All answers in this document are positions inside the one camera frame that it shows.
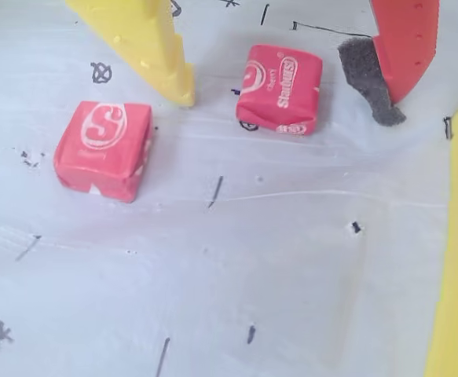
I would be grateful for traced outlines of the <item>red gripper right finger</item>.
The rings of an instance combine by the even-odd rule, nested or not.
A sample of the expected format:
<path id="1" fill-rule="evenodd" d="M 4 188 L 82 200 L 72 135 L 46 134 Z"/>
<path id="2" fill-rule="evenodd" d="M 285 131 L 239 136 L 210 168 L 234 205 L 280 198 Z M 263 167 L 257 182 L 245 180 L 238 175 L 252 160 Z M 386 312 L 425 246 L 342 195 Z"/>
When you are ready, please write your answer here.
<path id="1" fill-rule="evenodd" d="M 406 120 L 397 103 L 434 59 L 439 4 L 438 0 L 372 0 L 378 35 L 351 38 L 338 48 L 347 83 L 368 102 L 382 126 Z"/>

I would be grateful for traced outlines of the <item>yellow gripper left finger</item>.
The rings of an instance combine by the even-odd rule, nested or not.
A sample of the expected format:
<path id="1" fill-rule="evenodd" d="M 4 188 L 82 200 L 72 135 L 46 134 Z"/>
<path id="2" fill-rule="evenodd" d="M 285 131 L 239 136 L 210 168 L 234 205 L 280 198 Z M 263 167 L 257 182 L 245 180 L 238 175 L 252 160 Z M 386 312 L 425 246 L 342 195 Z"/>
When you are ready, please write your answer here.
<path id="1" fill-rule="evenodd" d="M 67 1 L 162 97 L 183 107 L 195 103 L 193 67 L 185 62 L 169 1 Z"/>

